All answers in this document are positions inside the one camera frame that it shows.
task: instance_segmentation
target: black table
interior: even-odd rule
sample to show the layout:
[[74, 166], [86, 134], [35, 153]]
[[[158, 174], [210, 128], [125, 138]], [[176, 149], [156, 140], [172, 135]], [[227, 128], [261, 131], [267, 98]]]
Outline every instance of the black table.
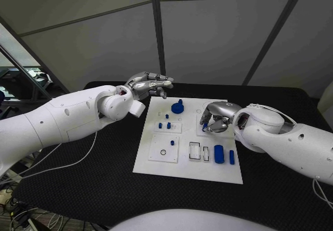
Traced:
[[[122, 85], [93, 82], [87, 88]], [[296, 88], [175, 84], [171, 97], [228, 99], [246, 107], [260, 103], [282, 110], [299, 123], [331, 131], [306, 92]], [[149, 106], [150, 98], [143, 100]], [[277, 230], [332, 230], [333, 211], [318, 198], [312, 179], [250, 151], [237, 142], [244, 185], [133, 173], [148, 116], [129, 115], [97, 135], [87, 159], [75, 166], [22, 181], [15, 197], [61, 215], [109, 226], [146, 212], [192, 208], [224, 213]], [[67, 143], [31, 173], [83, 158], [94, 135]], [[44, 150], [38, 160], [54, 147]], [[333, 187], [323, 184], [333, 195]]]

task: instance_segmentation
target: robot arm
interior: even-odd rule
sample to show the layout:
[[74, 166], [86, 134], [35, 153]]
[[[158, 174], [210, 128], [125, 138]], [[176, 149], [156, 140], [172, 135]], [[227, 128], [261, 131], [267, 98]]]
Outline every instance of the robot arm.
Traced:
[[60, 96], [32, 112], [0, 121], [0, 176], [42, 148], [75, 141], [130, 112], [140, 117], [149, 94], [166, 98], [174, 79], [155, 73], [135, 75], [125, 86], [101, 86]]
[[[295, 171], [333, 185], [333, 134], [306, 124], [286, 123], [280, 114], [267, 106], [241, 108], [214, 102], [201, 124], [207, 132], [224, 132], [231, 124], [237, 140], [248, 149], [269, 153]], [[210, 125], [212, 115], [215, 123]]]

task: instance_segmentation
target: silver robotic hand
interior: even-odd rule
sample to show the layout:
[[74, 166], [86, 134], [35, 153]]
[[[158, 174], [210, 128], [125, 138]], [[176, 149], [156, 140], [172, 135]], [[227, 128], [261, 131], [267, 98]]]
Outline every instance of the silver robotic hand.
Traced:
[[101, 86], [52, 99], [32, 112], [0, 121], [0, 176], [42, 148], [75, 141], [122, 120], [140, 117], [149, 94], [166, 98], [174, 79], [155, 73], [135, 75], [125, 86]]
[[236, 140], [308, 177], [333, 185], [333, 134], [296, 121], [277, 109], [251, 104], [241, 108], [214, 102], [204, 112], [207, 132], [224, 132], [233, 124]]

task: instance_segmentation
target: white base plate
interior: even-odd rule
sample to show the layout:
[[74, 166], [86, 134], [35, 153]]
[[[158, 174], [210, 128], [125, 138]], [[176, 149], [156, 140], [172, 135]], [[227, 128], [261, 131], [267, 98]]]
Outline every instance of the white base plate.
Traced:
[[[152, 97], [133, 172], [243, 184], [238, 151], [233, 129], [230, 128], [225, 134], [205, 134], [207, 132], [201, 134], [201, 130], [198, 129], [202, 128], [202, 126], [198, 126], [198, 117], [202, 116], [208, 104], [223, 100], [182, 98], [185, 111], [181, 114], [175, 114], [172, 113], [171, 108], [172, 105], [178, 103], [179, 99], [181, 98], [169, 97], [165, 100], [162, 97]], [[182, 123], [182, 133], [174, 134], [171, 132], [158, 132], [158, 122], [162, 122], [163, 124], [168, 122]], [[166, 139], [158, 139], [159, 141], [155, 144], [152, 141], [155, 140], [153, 136], [156, 135], [166, 135], [171, 137]], [[152, 156], [152, 150], [155, 150], [155, 153], [159, 153], [163, 147], [172, 147], [172, 137], [179, 137], [179, 141], [175, 144], [178, 145], [178, 161], [174, 163], [171, 163], [171, 161], [166, 162], [166, 157], [161, 157], [162, 155], [158, 155], [156, 158], [163, 158], [165, 160], [155, 159], [155, 161], [150, 161], [149, 158]], [[210, 162], [204, 161], [204, 153], [199, 161], [189, 160], [191, 142], [201, 143], [201, 151], [204, 151], [204, 147], [210, 148]], [[224, 164], [215, 163], [215, 145], [224, 146]], [[234, 150], [236, 152], [236, 165], [230, 164], [230, 150]]]

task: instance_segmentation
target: white board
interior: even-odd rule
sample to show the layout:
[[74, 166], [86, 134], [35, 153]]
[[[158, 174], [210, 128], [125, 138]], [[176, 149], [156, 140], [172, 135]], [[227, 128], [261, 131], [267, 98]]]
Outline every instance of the white board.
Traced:
[[[185, 111], [175, 114], [172, 105], [179, 102], [179, 99], [184, 100]], [[225, 133], [210, 134], [202, 134], [202, 127], [198, 126], [198, 118], [201, 118], [208, 104], [215, 101], [223, 100], [174, 97], [165, 100], [162, 97], [152, 97], [135, 173], [243, 184], [236, 135], [231, 126]], [[165, 128], [169, 122], [172, 124], [178, 123], [178, 127], [182, 123], [181, 133], [179, 129], [175, 130], [175, 133], [172, 132], [174, 127], [171, 129]], [[189, 159], [191, 142], [201, 143], [201, 160], [197, 161]], [[215, 145], [224, 146], [224, 164], [215, 163]], [[210, 150], [210, 161], [204, 161], [204, 147], [208, 147]], [[236, 153], [234, 165], [230, 162], [231, 150]]]

